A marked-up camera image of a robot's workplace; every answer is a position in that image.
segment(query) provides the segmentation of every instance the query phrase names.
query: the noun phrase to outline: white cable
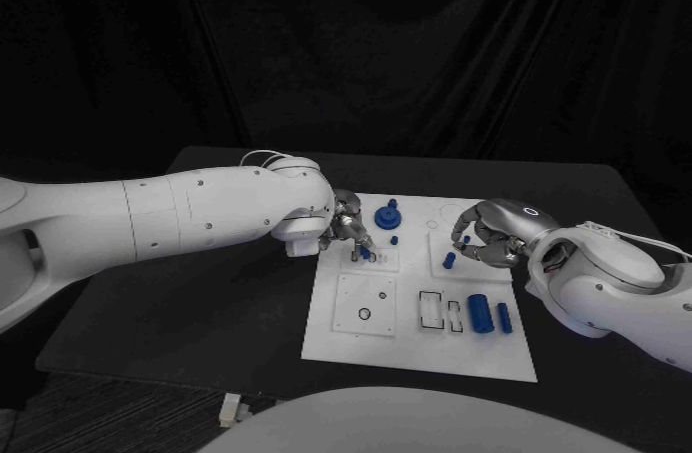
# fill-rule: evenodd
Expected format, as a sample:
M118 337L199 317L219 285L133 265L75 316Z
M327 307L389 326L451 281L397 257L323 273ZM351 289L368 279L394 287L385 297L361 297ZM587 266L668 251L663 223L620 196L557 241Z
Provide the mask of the white cable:
M623 231L614 230L613 228L600 225L598 223L594 223L593 221L586 222L587 225L596 226L597 228L610 230L613 233L624 236L626 238L632 238L633 240L640 241L642 243L648 243L649 245L658 246L659 248L665 248L666 250L675 251L682 256L682 261L685 263L689 263L689 258L692 258L692 255L689 253L685 253L681 248L678 248L675 245L671 243L666 243L665 241L655 240L653 238L646 238L645 236L637 236L630 233L624 233Z
M270 156L270 158L268 158L267 161L263 163L263 166L261 166L260 168L264 168L264 167L267 166L267 163L268 163L274 158L286 158L286 155L280 153L278 155Z
M245 158L250 156L250 155L254 155L255 153L274 153L277 155L283 155L284 157L290 157L291 155L287 155L284 153L280 153L278 151L274 151L274 150L254 150L251 151L244 157L242 157L242 160L241 160L241 165L245 163Z

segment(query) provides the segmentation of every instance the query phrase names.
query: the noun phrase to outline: table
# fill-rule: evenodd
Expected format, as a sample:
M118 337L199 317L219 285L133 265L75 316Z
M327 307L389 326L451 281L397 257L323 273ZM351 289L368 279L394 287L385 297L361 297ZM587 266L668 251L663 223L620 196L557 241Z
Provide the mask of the table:
M186 148L169 173L237 165L248 150ZM335 188L521 199L564 225L584 220L660 237L617 171L603 165L306 153ZM659 261L666 253L648 249ZM94 276L38 358L45 371L291 399L356 386L476 396L564 420L642 449L692 448L692 375L619 335L590 339L513 288L538 384L300 359L317 257L289 258L270 236Z

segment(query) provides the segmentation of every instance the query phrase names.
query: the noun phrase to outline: blue part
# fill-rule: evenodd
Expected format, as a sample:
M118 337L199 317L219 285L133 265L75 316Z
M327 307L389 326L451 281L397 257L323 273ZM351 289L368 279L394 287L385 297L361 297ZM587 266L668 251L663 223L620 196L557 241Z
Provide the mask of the blue part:
M454 260L457 258L457 255L454 253L447 253L447 258L444 259L443 266L451 270L451 265L454 265Z
M384 206L375 212L375 224L384 230L394 230L401 225L401 213L397 208L389 208Z
M498 303L498 313L500 315L502 331L509 334L512 333L512 320L509 319L508 305L505 303Z
M486 295L472 295L469 297L469 312L472 314L473 331L476 333L490 333L495 331Z

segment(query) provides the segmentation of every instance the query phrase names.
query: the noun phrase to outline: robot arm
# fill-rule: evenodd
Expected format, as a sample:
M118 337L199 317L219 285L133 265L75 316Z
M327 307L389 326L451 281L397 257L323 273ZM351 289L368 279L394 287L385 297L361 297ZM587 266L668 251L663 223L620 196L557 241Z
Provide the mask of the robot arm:
M267 233L289 256L317 254L336 238L372 244L352 212L306 158L101 183L0 179L0 332L69 283L114 266Z
M472 221L486 246L459 243ZM590 222L560 228L541 210L511 200L483 201L467 210L451 240L464 256L500 268L525 254L526 290L558 321L591 338L614 331L692 372L692 264L662 269L609 228Z

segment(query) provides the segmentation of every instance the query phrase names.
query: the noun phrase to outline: black backdrop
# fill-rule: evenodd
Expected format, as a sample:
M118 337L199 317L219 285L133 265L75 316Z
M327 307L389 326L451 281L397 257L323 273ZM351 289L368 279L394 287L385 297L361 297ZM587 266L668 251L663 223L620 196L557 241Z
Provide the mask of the black backdrop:
M191 144L606 163L692 249L689 0L0 9L2 176L156 175Z

